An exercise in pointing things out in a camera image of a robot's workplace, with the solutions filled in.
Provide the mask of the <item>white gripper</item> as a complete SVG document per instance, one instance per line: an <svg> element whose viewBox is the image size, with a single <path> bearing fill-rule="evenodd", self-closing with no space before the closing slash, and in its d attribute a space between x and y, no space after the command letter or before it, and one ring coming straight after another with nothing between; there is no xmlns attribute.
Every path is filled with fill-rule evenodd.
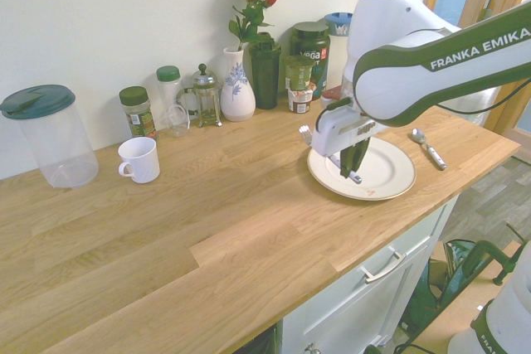
<svg viewBox="0 0 531 354"><path fill-rule="evenodd" d="M315 123L311 146L324 157L340 152L340 175L347 178L360 168L376 131L373 119L350 107L326 109Z"/></svg>

